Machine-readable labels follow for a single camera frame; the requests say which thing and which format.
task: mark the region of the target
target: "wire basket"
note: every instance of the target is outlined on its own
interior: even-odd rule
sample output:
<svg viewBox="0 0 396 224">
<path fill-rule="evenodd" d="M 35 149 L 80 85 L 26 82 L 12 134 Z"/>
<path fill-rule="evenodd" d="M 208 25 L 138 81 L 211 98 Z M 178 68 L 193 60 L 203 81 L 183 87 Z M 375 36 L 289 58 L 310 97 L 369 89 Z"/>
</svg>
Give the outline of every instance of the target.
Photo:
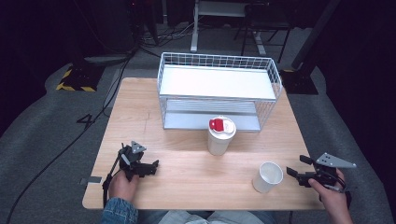
<svg viewBox="0 0 396 224">
<path fill-rule="evenodd" d="M 238 131 L 259 132 L 282 83 L 271 58 L 165 52 L 157 88 L 165 129 L 207 129 L 222 115 Z"/>
</svg>

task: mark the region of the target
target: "hand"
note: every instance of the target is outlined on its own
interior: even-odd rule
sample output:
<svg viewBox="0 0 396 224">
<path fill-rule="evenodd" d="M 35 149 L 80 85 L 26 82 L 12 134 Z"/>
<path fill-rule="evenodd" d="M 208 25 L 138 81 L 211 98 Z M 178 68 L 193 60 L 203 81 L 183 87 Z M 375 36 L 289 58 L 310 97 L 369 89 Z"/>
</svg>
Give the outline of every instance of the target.
<svg viewBox="0 0 396 224">
<path fill-rule="evenodd" d="M 344 174 L 337 169 L 336 173 L 338 176 L 345 180 Z M 308 180 L 311 187 L 320 195 L 321 201 L 329 214 L 330 220 L 334 224 L 338 223 L 353 223 L 347 209 L 347 196 L 345 193 L 340 193 L 332 189 L 326 189 L 315 179 Z M 336 187 L 341 188 L 341 185 L 337 182 Z"/>
<path fill-rule="evenodd" d="M 125 201 L 128 201 L 129 203 L 132 203 L 138 182 L 139 175 L 134 175 L 131 182 L 129 182 L 125 176 L 125 172 L 120 170 L 113 176 L 113 179 L 110 182 L 110 187 L 108 188 L 108 197 L 121 198 Z"/>
</svg>

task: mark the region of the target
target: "person's left hand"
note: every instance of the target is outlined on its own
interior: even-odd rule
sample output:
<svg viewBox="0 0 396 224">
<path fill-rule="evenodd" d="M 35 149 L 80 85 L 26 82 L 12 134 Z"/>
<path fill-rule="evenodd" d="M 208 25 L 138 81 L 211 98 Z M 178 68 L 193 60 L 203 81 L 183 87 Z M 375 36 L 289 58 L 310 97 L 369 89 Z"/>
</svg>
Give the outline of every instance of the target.
<svg viewBox="0 0 396 224">
<path fill-rule="evenodd" d="M 109 198 L 121 198 L 129 203 L 132 203 L 134 194 L 136 193 L 137 183 L 139 182 L 139 175 L 134 175 L 131 182 L 126 178 L 125 172 L 120 170 L 117 172 L 110 182 L 108 188 Z"/>
</svg>

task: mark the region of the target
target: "wooden table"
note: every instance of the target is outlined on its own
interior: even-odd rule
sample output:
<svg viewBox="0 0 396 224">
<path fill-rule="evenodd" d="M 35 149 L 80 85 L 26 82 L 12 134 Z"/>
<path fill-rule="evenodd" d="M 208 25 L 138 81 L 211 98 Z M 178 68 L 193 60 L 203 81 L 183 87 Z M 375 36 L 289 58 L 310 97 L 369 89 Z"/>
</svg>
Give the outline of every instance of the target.
<svg viewBox="0 0 396 224">
<path fill-rule="evenodd" d="M 323 209 L 313 189 L 300 187 L 286 174 L 313 167 L 299 161 L 308 155 L 300 129 L 283 91 L 259 133 L 236 133 L 227 152 L 211 155 L 207 131 L 164 130 L 157 79 L 125 78 L 120 86 L 92 176 L 102 182 L 111 169 L 121 143 L 134 140 L 147 148 L 143 163 L 160 160 L 156 175 L 140 179 L 134 205 L 139 209 L 184 210 L 306 210 Z M 251 183 L 264 161 L 277 163 L 283 181 L 260 194 Z M 102 184 L 89 183 L 83 205 L 101 209 Z"/>
</svg>

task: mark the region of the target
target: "paper cup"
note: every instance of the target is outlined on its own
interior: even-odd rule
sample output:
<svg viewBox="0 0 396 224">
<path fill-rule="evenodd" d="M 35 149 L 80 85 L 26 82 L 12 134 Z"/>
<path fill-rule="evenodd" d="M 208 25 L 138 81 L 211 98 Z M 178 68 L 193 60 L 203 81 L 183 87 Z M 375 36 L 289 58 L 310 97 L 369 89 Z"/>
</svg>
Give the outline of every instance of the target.
<svg viewBox="0 0 396 224">
<path fill-rule="evenodd" d="M 267 161 L 260 166 L 259 172 L 253 178 L 253 187 L 260 193 L 266 193 L 283 179 L 283 171 L 276 164 Z"/>
<path fill-rule="evenodd" d="M 233 140 L 236 127 L 232 120 L 218 116 L 209 121 L 207 148 L 212 155 L 220 156 L 225 153 Z"/>
</svg>

